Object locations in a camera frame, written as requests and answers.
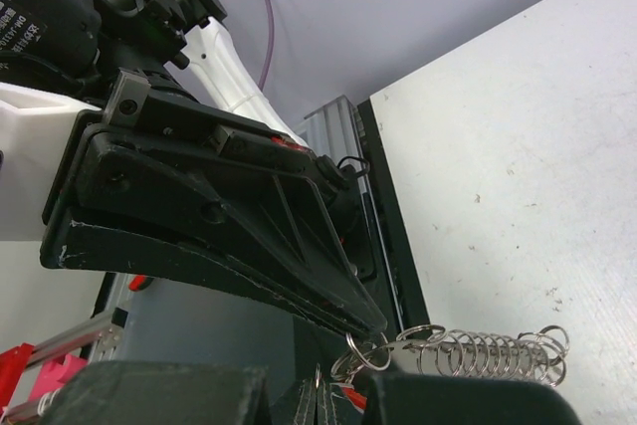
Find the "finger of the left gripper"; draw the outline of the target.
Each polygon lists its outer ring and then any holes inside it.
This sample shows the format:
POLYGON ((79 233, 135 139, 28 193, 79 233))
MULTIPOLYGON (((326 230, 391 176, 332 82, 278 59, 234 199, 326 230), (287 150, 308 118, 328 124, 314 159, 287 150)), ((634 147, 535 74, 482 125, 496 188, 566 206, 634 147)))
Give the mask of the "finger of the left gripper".
POLYGON ((173 148, 139 154, 99 135, 82 163, 82 205, 192 238, 203 237, 204 223, 234 218, 244 228, 278 233, 295 254, 316 249, 345 259, 351 270, 308 179, 212 154, 173 148))
POLYGON ((53 216, 40 249, 47 269, 166 279, 251 299, 336 334, 378 333, 378 307, 347 266, 311 249, 295 254, 276 232, 234 218, 192 238, 107 212, 70 207, 53 216))

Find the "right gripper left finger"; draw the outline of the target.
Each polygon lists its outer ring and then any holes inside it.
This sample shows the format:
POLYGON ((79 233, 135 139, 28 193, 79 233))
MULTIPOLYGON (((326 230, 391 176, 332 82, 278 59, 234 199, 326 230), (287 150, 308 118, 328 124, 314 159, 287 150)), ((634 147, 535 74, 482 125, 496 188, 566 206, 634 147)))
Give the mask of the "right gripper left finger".
POLYGON ((106 361, 80 371, 42 424, 270 424, 262 369, 106 361))

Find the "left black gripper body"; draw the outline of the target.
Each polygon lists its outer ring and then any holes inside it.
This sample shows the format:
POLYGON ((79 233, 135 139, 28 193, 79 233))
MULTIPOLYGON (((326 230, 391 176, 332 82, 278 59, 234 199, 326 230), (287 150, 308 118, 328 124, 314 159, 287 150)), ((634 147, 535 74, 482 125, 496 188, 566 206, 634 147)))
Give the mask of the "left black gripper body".
POLYGON ((281 127, 205 106, 167 82, 152 79, 150 85, 135 112, 122 117, 123 125, 108 123, 104 111, 84 108, 77 114, 44 207, 44 223, 61 199, 71 197, 66 183, 78 170, 81 153, 92 139, 108 133, 122 148, 139 154, 173 148, 307 177, 317 171, 316 154, 281 127))

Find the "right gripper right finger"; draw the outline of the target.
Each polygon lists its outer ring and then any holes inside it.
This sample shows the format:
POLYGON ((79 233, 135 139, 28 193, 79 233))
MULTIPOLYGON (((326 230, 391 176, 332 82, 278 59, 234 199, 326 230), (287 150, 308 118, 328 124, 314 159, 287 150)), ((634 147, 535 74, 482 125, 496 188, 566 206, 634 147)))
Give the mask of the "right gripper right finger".
POLYGON ((531 382, 398 372, 372 376, 364 424, 578 424, 554 389, 531 382))

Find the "red handled keyring holder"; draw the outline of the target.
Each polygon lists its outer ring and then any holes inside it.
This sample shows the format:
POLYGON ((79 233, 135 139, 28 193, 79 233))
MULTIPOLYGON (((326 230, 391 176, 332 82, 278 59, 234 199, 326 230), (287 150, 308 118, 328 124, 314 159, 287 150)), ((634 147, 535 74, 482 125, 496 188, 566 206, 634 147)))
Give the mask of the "red handled keyring holder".
POLYGON ((400 371, 560 385, 567 373, 570 337, 559 325, 511 336, 494 332, 447 329, 437 324, 416 325, 392 340, 358 343, 345 337, 347 351, 333 364, 330 375, 351 384, 364 372, 400 371))

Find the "red key tag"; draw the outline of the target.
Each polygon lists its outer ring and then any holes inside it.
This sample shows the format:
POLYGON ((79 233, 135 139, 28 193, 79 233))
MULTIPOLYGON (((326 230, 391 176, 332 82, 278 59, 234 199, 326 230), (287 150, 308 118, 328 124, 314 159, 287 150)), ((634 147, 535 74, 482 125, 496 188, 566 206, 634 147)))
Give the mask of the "red key tag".
POLYGON ((292 415, 287 424, 361 424, 363 406, 356 405, 348 392, 354 392, 350 384, 332 382, 318 363, 314 374, 293 389, 292 415))

